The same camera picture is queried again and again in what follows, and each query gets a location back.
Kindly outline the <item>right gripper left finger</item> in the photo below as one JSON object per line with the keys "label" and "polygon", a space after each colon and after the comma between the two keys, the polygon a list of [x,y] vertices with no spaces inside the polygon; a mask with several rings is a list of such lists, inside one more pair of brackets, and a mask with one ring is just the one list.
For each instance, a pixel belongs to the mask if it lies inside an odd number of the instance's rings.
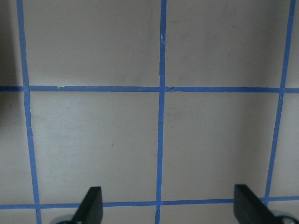
{"label": "right gripper left finger", "polygon": [[90,187],[75,214],[69,220],[60,220],[54,224],[100,224],[103,219],[103,201],[101,187]]}

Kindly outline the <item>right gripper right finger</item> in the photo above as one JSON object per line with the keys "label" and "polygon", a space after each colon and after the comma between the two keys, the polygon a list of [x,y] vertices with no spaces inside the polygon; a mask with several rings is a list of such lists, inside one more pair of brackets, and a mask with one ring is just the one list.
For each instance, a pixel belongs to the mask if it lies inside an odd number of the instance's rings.
{"label": "right gripper right finger", "polygon": [[289,215],[275,215],[245,184],[234,186],[234,216],[240,224],[297,224]]}

